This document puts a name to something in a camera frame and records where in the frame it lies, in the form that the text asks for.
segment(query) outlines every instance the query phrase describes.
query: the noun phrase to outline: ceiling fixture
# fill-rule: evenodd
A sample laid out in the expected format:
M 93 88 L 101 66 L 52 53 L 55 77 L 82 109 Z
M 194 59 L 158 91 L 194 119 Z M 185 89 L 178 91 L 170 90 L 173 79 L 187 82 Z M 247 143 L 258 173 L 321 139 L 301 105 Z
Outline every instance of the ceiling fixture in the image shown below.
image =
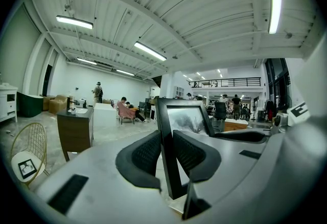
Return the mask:
M 141 49 L 141 50 L 143 50 L 143 51 L 145 51 L 145 52 L 147 52 L 147 53 L 149 53 L 149 54 L 151 54 L 152 56 L 154 56 L 154 57 L 156 57 L 156 58 L 158 58 L 158 59 L 160 59 L 162 61 L 165 61 L 167 59 L 163 55 L 155 52 L 153 49 L 143 45 L 142 43 L 139 43 L 138 41 L 135 42 L 134 46 Z
M 84 62 L 87 62 L 87 63 L 93 64 L 93 65 L 96 65 L 95 62 L 93 62 L 93 61 L 89 61 L 89 60 L 86 60 L 86 59 L 77 58 L 77 60 L 84 61 Z
M 121 70 L 117 70 L 117 71 L 120 72 L 120 73 L 124 73 L 124 74 L 130 75 L 130 76 L 135 76 L 134 74 L 129 73 L 129 72 L 126 72 L 126 71 L 121 71 Z
M 275 34 L 281 15 L 282 0 L 271 0 L 269 34 Z
M 76 25 L 76 26 L 80 26 L 80 27 L 90 29 L 90 30 L 93 29 L 93 23 L 91 23 L 91 22 L 83 21 L 83 20 L 76 19 L 76 18 L 73 18 L 73 17 L 60 16 L 60 15 L 56 16 L 56 18 L 57 18 L 58 22 L 73 24 L 73 25 Z

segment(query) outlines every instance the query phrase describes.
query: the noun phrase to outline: gold wire chair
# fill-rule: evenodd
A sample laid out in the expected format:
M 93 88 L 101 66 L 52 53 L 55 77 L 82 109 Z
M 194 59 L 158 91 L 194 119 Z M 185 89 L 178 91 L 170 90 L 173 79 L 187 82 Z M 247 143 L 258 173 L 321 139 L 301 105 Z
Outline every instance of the gold wire chair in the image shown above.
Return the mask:
M 22 140 L 27 135 L 27 142 Z M 19 152 L 13 154 L 14 149 L 19 149 Z M 20 182 L 27 187 L 29 184 L 45 170 L 46 166 L 46 131 L 40 123 L 30 123 L 25 126 L 16 136 L 10 151 L 11 166 Z M 31 159 L 37 171 L 22 178 L 18 163 Z

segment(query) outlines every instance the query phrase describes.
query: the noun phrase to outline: pink chair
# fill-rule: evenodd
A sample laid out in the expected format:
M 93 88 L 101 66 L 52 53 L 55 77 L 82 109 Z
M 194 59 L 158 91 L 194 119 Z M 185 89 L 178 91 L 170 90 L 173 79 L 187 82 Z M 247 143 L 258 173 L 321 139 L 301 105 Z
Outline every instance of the pink chair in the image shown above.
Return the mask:
M 119 115 L 119 120 L 121 120 L 121 124 L 123 124 L 123 118 L 128 118 L 129 120 L 133 120 L 133 124 L 135 124 L 134 119 L 135 119 L 135 110 L 129 109 L 126 107 L 122 102 L 117 102 L 118 106 L 118 115 Z

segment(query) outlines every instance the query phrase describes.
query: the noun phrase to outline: framed picture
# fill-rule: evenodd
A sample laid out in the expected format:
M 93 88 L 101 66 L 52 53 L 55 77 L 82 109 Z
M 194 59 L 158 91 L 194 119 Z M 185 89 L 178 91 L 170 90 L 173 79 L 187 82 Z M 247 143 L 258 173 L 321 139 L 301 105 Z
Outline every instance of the framed picture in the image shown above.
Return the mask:
M 202 101 L 158 98 L 156 102 L 158 129 L 161 131 L 161 153 L 168 193 L 172 199 L 187 193 L 173 147 L 173 130 L 187 130 L 214 137 L 215 132 Z
M 18 167 L 21 176 L 24 179 L 33 175 L 37 171 L 31 159 L 18 163 Z

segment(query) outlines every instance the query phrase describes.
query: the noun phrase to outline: black picture frame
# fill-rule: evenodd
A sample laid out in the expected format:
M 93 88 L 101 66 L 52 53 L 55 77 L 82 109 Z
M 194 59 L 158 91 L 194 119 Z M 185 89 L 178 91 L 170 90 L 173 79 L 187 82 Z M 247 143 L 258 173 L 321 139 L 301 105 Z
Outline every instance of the black picture frame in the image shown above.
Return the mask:
M 177 199 L 187 193 L 188 185 L 182 185 L 180 180 L 168 114 L 170 108 L 198 108 L 202 115 L 203 124 L 208 136 L 214 137 L 215 132 L 202 101 L 167 98 L 157 99 L 157 123 L 158 129 L 161 131 L 161 154 L 168 186 L 168 194 L 172 199 Z
M 24 174 L 20 166 L 23 165 L 23 164 L 26 164 L 27 162 L 31 162 L 31 164 L 33 166 L 33 170 L 30 171 L 30 172 L 28 172 L 28 173 L 26 173 L 26 174 Z M 23 161 L 23 162 L 18 163 L 18 168 L 19 168 L 21 177 L 23 179 L 26 179 L 27 177 L 33 175 L 37 171 L 36 167 L 34 166 L 34 163 L 33 163 L 32 159 L 29 159 L 29 160 L 26 160 L 26 161 Z

